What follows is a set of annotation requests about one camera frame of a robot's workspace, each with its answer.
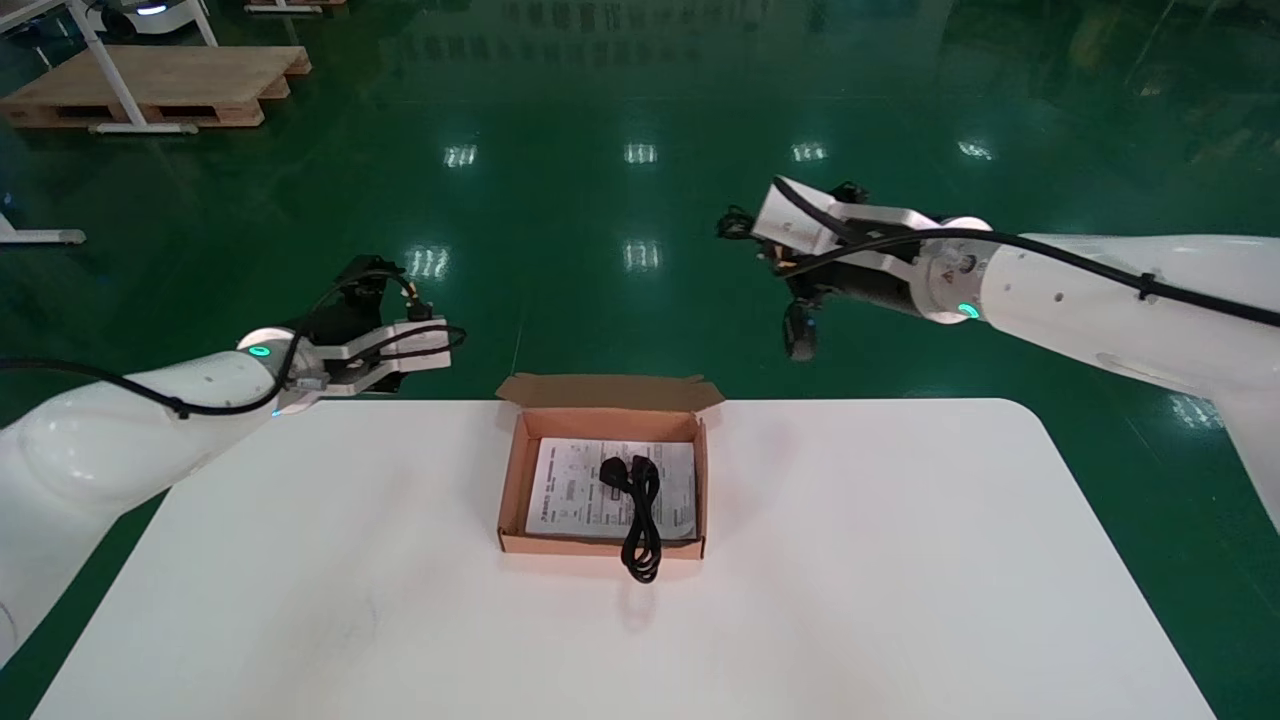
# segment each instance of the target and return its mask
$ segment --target white table leg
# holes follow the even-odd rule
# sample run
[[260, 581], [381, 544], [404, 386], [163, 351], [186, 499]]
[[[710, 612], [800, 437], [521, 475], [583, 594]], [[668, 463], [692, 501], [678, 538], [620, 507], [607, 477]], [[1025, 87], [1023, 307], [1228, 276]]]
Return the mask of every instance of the white table leg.
[[200, 37], [205, 38], [205, 45], [210, 47], [218, 47], [218, 38], [214, 37], [214, 28], [209, 27], [209, 9], [205, 8], [205, 0], [187, 0], [188, 3], [196, 4], [196, 27], [200, 28]]
[[88, 24], [88, 17], [84, 14], [84, 6], [81, 0], [67, 0], [67, 10], [70, 13], [72, 19], [76, 20], [76, 27], [79, 28], [81, 35], [84, 37], [84, 44], [88, 45], [88, 51], [93, 54], [93, 59], [97, 60], [99, 68], [102, 69], [102, 74], [106, 77], [106, 83], [111, 86], [111, 91], [115, 97], [124, 106], [124, 114], [129, 117], [128, 123], [102, 123], [90, 128], [90, 132], [136, 132], [136, 133], [195, 133], [196, 126], [186, 123], [147, 123], [147, 119], [142, 117], [142, 110], [138, 108], [136, 100], [133, 100], [133, 94], [129, 92], [129, 87], [124, 85], [124, 78], [120, 77], [120, 70], [111, 61], [111, 55], [108, 54], [106, 46], [97, 37], [97, 32], [93, 31]]
[[323, 13], [324, 8], [319, 5], [289, 5], [284, 0], [275, 0], [274, 5], [244, 5], [246, 13], [292, 13], [292, 14], [316, 14]]
[[79, 245], [83, 231], [19, 231], [0, 213], [0, 245]]

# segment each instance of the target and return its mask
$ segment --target instruction manual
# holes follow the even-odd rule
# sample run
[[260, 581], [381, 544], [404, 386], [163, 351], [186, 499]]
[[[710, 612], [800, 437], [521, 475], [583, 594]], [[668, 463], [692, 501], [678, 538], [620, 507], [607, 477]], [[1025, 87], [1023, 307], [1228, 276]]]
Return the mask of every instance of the instruction manual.
[[698, 501], [691, 442], [625, 442], [543, 438], [525, 532], [541, 536], [623, 538], [631, 529], [631, 495], [600, 482], [600, 465], [643, 455], [658, 466], [653, 519], [662, 539], [698, 537]]

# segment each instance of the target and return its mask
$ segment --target wooden pallet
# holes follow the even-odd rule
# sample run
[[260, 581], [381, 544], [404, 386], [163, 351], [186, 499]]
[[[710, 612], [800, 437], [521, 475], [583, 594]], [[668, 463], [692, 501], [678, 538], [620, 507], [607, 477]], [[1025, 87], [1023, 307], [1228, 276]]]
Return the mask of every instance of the wooden pallet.
[[[305, 47], [115, 45], [108, 50], [151, 123], [256, 127], [264, 119], [259, 100], [287, 97], [285, 76], [311, 72]], [[19, 128], [129, 122], [88, 50], [0, 100], [0, 114]]]

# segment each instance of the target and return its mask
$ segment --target black cable tie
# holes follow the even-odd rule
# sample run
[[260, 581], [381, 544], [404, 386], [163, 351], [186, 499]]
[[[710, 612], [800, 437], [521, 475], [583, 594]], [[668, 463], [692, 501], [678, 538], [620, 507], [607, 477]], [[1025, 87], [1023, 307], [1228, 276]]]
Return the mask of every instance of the black cable tie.
[[191, 410], [187, 407], [187, 401], [184, 401], [180, 397], [168, 397], [166, 400], [169, 402], [166, 402], [165, 405], [169, 406], [169, 410], [173, 410], [174, 413], [178, 414], [179, 420], [186, 420], [191, 418]]
[[1146, 300], [1148, 295], [1155, 295], [1157, 284], [1156, 273], [1138, 275], [1138, 300]]

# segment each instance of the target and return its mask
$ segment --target green epoxy floor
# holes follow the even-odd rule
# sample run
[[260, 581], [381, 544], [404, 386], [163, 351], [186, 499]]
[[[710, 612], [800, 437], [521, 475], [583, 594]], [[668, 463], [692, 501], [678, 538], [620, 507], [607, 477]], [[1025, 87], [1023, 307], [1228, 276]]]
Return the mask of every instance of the green epoxy floor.
[[[90, 238], [0, 254], [0, 354], [120, 370], [200, 356], [378, 252], [471, 331], [403, 397], [490, 397], [526, 370], [703, 373], [739, 398], [1012, 398], [1217, 716], [1271, 720], [1280, 538], [1210, 405], [979, 323], [852, 302], [823, 313], [814, 363], [790, 364], [786, 288], [712, 232], [785, 173], [1012, 232], [1280, 236], [1280, 10], [1208, 5], [351, 0], [291, 28], [224, 3], [224, 44], [296, 37], [315, 64], [260, 129], [0, 128], [14, 219]], [[0, 53], [0, 91], [38, 69]], [[72, 384], [0, 378], [0, 423]], [[118, 524], [0, 674], [0, 715], [35, 708], [155, 506]]]

